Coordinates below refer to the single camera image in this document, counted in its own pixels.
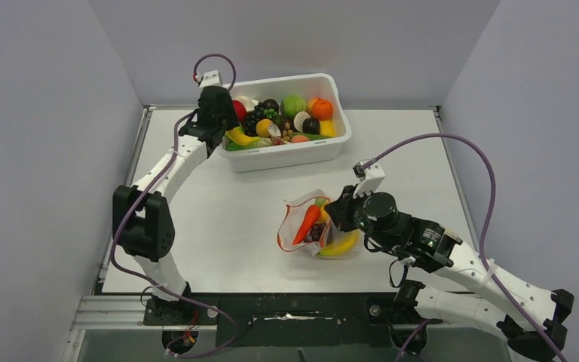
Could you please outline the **toy carrot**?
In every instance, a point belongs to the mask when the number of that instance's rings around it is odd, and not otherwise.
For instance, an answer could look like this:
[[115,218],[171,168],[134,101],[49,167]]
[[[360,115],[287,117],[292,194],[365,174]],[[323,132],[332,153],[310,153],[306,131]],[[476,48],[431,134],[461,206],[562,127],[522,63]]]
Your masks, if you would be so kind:
[[299,226],[298,231],[293,239],[293,245],[299,244],[308,244],[303,241],[305,236],[307,235],[309,229],[312,227],[313,224],[317,223],[317,220],[320,216],[320,206],[323,204],[328,204],[329,200],[326,198],[316,198],[314,203],[305,211],[303,216],[303,220],[301,225]]

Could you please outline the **single yellow toy banana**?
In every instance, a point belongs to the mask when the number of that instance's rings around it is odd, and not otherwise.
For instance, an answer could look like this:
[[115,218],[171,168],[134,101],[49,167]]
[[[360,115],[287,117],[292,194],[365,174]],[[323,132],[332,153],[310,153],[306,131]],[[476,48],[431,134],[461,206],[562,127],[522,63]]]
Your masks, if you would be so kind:
[[260,137],[251,137],[246,135],[240,126],[227,130],[225,134],[231,141],[239,145],[247,145],[260,139]]

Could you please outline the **dark purple toy grapes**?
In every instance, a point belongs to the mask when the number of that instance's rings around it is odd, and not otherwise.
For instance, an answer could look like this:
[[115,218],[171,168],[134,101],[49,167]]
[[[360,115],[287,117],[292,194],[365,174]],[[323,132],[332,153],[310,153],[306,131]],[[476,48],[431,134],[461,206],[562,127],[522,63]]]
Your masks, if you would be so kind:
[[320,243],[320,240],[325,232],[325,228],[326,224],[313,224],[303,241],[305,243]]

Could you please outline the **yellow toy banana bunch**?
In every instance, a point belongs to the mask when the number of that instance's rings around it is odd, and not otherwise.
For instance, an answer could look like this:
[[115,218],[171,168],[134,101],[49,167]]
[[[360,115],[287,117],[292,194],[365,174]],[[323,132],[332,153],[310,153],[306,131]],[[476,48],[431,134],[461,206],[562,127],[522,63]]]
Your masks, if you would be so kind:
[[359,240],[360,232],[340,232],[334,228],[329,231],[326,238],[325,247],[317,253],[319,257],[339,258],[346,257],[356,246]]

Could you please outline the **clear orange-zip bag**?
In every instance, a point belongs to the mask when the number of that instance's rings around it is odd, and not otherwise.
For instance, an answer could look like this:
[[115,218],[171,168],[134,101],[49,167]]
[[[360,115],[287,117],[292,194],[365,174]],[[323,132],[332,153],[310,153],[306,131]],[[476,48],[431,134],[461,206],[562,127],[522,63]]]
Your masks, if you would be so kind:
[[277,231],[277,245],[287,253],[302,250],[322,259],[347,259],[357,251],[358,231],[338,230],[325,211],[332,198],[317,189],[286,202],[283,222]]

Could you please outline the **yellow toy bell pepper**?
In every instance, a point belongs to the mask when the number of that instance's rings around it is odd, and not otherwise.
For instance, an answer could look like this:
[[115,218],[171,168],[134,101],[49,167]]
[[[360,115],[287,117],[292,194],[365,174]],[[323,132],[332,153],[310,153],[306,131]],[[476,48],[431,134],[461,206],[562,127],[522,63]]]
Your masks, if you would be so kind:
[[320,206],[320,216],[317,220],[317,224],[327,224],[329,221],[329,214],[325,210],[325,204]]

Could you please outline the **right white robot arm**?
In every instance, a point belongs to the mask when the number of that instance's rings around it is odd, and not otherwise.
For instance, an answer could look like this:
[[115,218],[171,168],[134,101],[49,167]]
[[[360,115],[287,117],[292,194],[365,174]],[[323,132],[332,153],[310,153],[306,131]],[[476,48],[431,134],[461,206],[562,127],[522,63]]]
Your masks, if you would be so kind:
[[324,207],[339,231],[358,230],[374,244],[372,251],[453,281],[473,294],[468,297],[403,280],[393,302],[400,320],[443,320],[472,327],[503,339],[530,360],[551,361],[559,356],[568,333],[563,323],[574,301],[570,292],[536,287],[493,261],[482,262],[451,230],[398,210],[387,192],[363,196],[354,192],[354,186],[346,186],[337,200]]

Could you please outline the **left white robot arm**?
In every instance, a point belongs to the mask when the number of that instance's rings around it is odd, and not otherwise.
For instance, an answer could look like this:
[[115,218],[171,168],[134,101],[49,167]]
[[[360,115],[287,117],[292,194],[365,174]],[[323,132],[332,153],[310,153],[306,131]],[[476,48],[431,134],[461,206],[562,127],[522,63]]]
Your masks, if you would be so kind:
[[200,304],[191,299],[191,286],[171,253],[176,231],[169,203],[192,171],[222,144],[225,132],[237,126],[229,90],[203,87],[197,108],[175,123],[173,146],[163,158],[142,179],[117,187],[112,196],[112,248],[121,247],[140,270],[121,266],[114,250],[110,262],[149,282],[147,312],[172,324],[192,321]]

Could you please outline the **white plastic food bin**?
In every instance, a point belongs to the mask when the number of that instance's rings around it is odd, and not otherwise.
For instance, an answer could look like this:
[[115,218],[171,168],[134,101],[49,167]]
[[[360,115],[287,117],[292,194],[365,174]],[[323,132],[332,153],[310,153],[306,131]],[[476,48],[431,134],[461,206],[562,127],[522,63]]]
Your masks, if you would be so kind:
[[278,167],[296,166],[321,161],[329,161],[339,156],[342,146],[351,138],[352,131],[348,117],[339,99],[339,90],[331,75],[314,73],[252,81],[238,81],[231,95],[246,96],[255,100],[274,98],[280,100],[288,95],[320,97],[333,105],[333,128],[335,137],[306,143],[290,143],[285,146],[266,146],[242,150],[228,150],[223,143],[218,153],[228,161],[235,173],[266,170]]

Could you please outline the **red toy apple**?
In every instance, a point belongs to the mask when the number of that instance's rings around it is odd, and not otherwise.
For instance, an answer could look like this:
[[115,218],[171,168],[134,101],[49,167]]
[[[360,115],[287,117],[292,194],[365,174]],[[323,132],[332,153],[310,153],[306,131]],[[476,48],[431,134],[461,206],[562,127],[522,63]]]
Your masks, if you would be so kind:
[[247,109],[241,101],[233,100],[232,103],[237,121],[242,124],[247,116]]

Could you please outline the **white toy garlic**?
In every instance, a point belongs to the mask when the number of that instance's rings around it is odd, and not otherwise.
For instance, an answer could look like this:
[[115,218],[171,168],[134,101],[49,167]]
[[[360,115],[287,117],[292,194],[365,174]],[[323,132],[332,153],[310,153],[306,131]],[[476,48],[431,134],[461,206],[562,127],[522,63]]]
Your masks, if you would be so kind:
[[238,96],[234,98],[238,102],[240,102],[247,112],[251,112],[254,110],[256,103],[249,97],[246,96]]

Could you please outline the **yellow toy lemon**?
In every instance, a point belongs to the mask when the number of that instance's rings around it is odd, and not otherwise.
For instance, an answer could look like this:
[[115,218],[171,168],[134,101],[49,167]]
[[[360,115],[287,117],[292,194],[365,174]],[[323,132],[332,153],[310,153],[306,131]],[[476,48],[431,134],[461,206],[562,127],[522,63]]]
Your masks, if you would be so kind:
[[256,135],[259,137],[270,137],[271,133],[269,131],[269,127],[274,125],[274,122],[271,119],[263,118],[262,120],[258,121],[255,126]]

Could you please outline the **black toy grapes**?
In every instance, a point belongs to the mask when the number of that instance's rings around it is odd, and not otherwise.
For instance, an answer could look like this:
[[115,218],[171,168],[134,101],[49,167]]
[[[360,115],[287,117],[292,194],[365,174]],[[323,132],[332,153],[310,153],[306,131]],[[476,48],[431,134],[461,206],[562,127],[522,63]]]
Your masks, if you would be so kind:
[[279,103],[274,99],[267,99],[263,102],[258,102],[252,111],[246,113],[244,121],[241,123],[244,133],[247,136],[258,136],[257,124],[268,119],[278,127],[281,126],[281,114]]

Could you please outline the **green toy leaf vegetable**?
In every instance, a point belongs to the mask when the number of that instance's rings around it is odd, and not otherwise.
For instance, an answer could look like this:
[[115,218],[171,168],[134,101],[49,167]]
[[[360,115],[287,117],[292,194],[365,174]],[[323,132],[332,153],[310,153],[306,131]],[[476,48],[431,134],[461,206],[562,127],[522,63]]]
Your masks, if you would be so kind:
[[260,149],[269,147],[272,145],[271,138],[260,138],[259,140],[249,143],[247,145],[239,145],[231,140],[228,140],[225,146],[225,150],[229,152],[236,152],[242,150],[250,150],[250,149]]

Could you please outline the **white toy mushroom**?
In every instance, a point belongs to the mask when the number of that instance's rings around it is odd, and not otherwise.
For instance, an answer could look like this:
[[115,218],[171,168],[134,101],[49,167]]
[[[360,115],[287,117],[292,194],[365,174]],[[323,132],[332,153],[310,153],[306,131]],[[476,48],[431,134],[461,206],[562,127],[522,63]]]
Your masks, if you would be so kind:
[[270,138],[282,137],[282,132],[280,128],[274,123],[269,124],[268,132],[270,134]]

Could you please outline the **green toy cabbage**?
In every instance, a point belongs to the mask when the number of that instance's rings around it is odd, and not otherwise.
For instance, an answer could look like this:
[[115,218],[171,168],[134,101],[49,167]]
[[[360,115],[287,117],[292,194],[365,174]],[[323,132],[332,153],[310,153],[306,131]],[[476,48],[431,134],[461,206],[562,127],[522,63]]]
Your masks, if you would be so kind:
[[307,108],[306,100],[299,95],[289,95],[282,100],[283,115],[287,119],[294,119],[295,116],[304,112]]

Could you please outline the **toy peach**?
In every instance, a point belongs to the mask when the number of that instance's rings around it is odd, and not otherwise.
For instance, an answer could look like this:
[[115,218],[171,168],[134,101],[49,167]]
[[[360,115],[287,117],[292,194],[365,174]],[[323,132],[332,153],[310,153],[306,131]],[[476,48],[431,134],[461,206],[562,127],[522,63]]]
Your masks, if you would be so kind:
[[309,141],[310,141],[310,139],[307,136],[301,135],[301,134],[296,134],[290,140],[291,143],[304,143],[304,142],[309,142]]

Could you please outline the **yellow toy fruit slice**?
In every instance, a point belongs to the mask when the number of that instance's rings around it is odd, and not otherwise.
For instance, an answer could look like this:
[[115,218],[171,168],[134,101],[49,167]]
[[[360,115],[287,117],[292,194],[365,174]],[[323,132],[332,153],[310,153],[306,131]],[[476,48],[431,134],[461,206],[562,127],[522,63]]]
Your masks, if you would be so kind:
[[336,137],[335,127],[332,120],[320,121],[320,132],[319,135],[327,138]]

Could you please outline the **dark toy eggplant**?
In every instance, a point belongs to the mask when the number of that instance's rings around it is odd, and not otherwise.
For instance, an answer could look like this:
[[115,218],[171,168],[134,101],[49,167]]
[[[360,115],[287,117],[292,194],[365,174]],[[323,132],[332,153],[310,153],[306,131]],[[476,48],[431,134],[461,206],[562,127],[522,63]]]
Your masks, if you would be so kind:
[[308,134],[320,134],[320,121],[317,118],[306,118],[302,121],[302,132]]

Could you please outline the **orange toy tangerine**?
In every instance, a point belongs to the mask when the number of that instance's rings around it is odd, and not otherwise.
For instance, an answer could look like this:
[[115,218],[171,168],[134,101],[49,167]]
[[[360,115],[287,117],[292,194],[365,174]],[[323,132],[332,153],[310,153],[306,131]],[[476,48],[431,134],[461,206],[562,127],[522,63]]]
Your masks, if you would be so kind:
[[330,101],[321,99],[314,104],[311,115],[319,121],[330,120],[333,116],[334,109]]

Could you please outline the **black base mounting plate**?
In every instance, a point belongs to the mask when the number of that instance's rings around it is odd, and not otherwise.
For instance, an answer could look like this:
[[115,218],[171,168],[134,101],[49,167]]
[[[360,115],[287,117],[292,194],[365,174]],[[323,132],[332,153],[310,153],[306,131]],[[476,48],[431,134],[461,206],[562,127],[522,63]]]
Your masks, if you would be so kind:
[[404,346],[427,344],[423,318],[398,306],[394,292],[191,293],[186,301],[144,303],[142,324],[162,329],[172,356],[206,357],[236,348]]

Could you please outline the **aluminium table frame rail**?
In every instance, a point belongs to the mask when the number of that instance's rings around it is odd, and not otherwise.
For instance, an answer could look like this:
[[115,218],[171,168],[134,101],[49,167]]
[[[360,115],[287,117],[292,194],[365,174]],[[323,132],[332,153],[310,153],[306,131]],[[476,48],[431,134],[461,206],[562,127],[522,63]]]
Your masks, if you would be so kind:
[[[144,105],[141,120],[139,122],[138,131],[136,133],[136,139],[133,143],[133,148],[130,156],[129,166],[122,182],[123,185],[129,185],[133,181],[134,175],[136,174],[136,167],[139,162],[140,153],[145,142],[146,132],[149,128],[149,122],[151,120],[152,113],[155,110],[153,105]],[[93,290],[88,294],[85,294],[79,300],[79,304],[70,325],[69,335],[66,340],[65,348],[63,349],[63,354],[60,361],[78,361],[79,355],[82,349],[82,342],[84,341],[86,329],[78,327],[78,317],[81,313],[81,307],[84,305],[86,297],[94,296],[96,291],[98,291],[102,286],[109,269],[109,256],[111,253],[112,241],[109,242],[102,262],[100,263],[100,270],[96,275],[94,281]]]

